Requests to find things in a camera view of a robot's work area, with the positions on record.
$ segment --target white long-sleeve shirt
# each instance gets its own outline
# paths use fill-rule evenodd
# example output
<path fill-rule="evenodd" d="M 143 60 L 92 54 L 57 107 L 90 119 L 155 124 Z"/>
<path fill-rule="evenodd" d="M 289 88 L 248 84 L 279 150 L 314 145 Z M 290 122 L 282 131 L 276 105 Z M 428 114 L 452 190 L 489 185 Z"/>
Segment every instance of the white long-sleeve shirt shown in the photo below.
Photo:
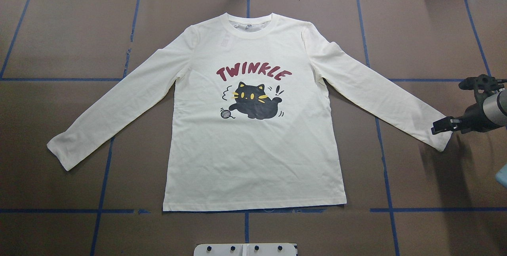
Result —
<path fill-rule="evenodd" d="M 346 203 L 324 79 L 361 108 L 443 151 L 444 117 L 329 43 L 312 23 L 223 14 L 188 27 L 48 148 L 68 171 L 175 83 L 164 211 Z"/>

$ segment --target black cat graphic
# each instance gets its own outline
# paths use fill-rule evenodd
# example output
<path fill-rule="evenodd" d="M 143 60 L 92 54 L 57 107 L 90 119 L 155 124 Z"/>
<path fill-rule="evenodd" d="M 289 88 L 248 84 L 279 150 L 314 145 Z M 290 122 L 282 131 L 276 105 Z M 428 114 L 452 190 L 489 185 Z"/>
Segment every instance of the black cat graphic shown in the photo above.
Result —
<path fill-rule="evenodd" d="M 272 118 L 278 113 L 278 104 L 281 103 L 280 97 L 270 99 L 264 92 L 264 84 L 258 86 L 248 86 L 239 82 L 239 86 L 233 92 L 236 103 L 229 106 L 229 110 L 237 109 L 239 112 L 248 115 L 249 118 L 267 119 Z"/>

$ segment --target sleeve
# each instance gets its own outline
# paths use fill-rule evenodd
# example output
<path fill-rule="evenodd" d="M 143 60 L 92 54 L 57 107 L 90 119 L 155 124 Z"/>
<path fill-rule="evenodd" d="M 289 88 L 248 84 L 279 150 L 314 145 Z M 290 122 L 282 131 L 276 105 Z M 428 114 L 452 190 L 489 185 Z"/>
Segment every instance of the sleeve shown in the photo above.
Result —
<path fill-rule="evenodd" d="M 68 171 L 157 104 L 188 70 L 198 35 L 188 27 L 157 50 L 47 144 Z"/>
<path fill-rule="evenodd" d="M 384 122 L 438 151 L 445 149 L 452 132 L 431 133 L 433 122 L 445 115 L 329 43 L 313 24 L 308 23 L 302 37 L 318 82 L 326 79 L 344 97 Z"/>

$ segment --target squiggle line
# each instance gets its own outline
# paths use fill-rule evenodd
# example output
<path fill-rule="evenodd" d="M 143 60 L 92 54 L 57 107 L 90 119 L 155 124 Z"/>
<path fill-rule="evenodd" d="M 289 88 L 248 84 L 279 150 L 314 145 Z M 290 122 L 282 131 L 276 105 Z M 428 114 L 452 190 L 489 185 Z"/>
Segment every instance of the squiggle line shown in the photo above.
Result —
<path fill-rule="evenodd" d="M 225 93 L 229 91 L 229 88 L 230 88 L 230 87 L 232 87 L 232 85 L 231 85 L 231 86 L 228 86 L 228 87 L 227 87 L 227 90 L 225 90 L 225 91 L 223 92 L 222 99 L 223 99 L 224 101 L 226 101 L 227 99 L 224 99 L 223 97 L 225 97 Z"/>

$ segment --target white metal bracket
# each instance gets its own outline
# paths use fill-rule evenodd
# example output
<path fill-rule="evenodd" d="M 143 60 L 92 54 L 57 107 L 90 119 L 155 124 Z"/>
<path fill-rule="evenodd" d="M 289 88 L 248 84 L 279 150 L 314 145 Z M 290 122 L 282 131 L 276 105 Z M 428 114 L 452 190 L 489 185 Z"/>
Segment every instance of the white metal bracket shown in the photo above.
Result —
<path fill-rule="evenodd" d="M 197 245 L 194 256 L 297 256 L 297 245 L 294 243 Z"/>

